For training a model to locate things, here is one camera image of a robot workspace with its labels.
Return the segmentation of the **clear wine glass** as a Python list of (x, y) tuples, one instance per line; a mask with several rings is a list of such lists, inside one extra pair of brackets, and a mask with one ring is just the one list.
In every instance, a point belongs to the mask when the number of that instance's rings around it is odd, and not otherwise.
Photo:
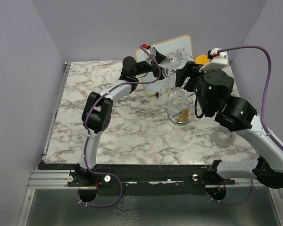
[(168, 109), (178, 113), (184, 109), (190, 109), (192, 103), (189, 93), (183, 87), (175, 87), (173, 97), (168, 103)]
[(167, 59), (168, 65), (174, 68), (178, 68), (181, 64), (185, 64), (187, 61), (194, 61), (192, 55), (186, 53), (183, 48), (178, 48), (176, 52), (170, 53)]
[(165, 84), (161, 87), (158, 98), (162, 101), (167, 101), (169, 99), (170, 93), (171, 93), (171, 79), (175, 76), (176, 74), (176, 68), (174, 67), (166, 67), (162, 71), (162, 75), (165, 78)]
[(195, 115), (195, 112), (193, 111), (189, 114), (189, 120), (190, 122), (198, 122), (201, 120), (201, 118), (197, 118), (197, 116)]

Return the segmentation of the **clear wine glass front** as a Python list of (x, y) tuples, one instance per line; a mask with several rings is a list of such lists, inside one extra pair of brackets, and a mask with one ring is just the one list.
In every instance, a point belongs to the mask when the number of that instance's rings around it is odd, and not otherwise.
[(166, 67), (162, 71), (162, 75), (165, 78), (165, 84), (161, 87), (158, 98), (162, 101), (167, 101), (169, 99), (170, 93), (171, 93), (171, 79), (175, 76), (176, 74), (176, 68), (174, 67)]

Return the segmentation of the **orange plastic wine glass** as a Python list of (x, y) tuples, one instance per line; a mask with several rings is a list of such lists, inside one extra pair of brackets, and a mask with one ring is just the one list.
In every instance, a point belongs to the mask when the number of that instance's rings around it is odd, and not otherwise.
[(200, 64), (200, 65), (205, 65), (207, 63), (210, 63), (211, 57), (207, 55), (199, 55), (195, 59), (195, 63)]

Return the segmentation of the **clear wine glass back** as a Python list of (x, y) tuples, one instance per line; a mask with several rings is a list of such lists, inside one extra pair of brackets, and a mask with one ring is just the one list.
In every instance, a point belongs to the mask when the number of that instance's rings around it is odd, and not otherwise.
[(175, 87), (173, 97), (168, 103), (168, 109), (178, 113), (184, 109), (190, 109), (192, 103), (189, 93), (183, 87)]

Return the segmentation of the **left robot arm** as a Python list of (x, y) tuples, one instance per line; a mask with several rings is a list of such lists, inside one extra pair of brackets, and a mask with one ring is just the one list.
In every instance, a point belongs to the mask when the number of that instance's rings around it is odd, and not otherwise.
[(117, 83), (110, 89), (101, 93), (91, 92), (88, 95), (82, 113), (83, 126), (85, 128), (85, 141), (80, 161), (72, 168), (68, 183), (82, 183), (89, 186), (99, 182), (100, 177), (115, 179), (120, 178), (113, 173), (97, 172), (96, 154), (101, 135), (107, 129), (112, 115), (113, 104), (121, 98), (133, 93), (139, 84), (142, 84), (137, 76), (152, 73), (154, 80), (146, 82), (152, 84), (163, 79), (161, 63), (166, 56), (159, 53), (154, 47), (143, 44), (140, 49), (147, 56), (144, 61), (137, 62), (133, 57), (127, 56), (122, 61), (122, 69)]

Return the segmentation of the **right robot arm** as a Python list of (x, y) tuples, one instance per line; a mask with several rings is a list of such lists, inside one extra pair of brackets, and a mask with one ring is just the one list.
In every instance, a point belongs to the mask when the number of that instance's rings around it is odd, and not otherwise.
[(261, 184), (283, 188), (283, 151), (261, 123), (257, 110), (244, 98), (232, 96), (234, 78), (222, 69), (202, 71), (200, 64), (188, 61), (176, 70), (175, 85), (196, 95), (202, 117), (213, 117), (221, 126), (245, 139), (259, 154), (250, 161), (214, 160), (207, 172), (208, 181), (218, 184), (233, 178), (255, 179)]

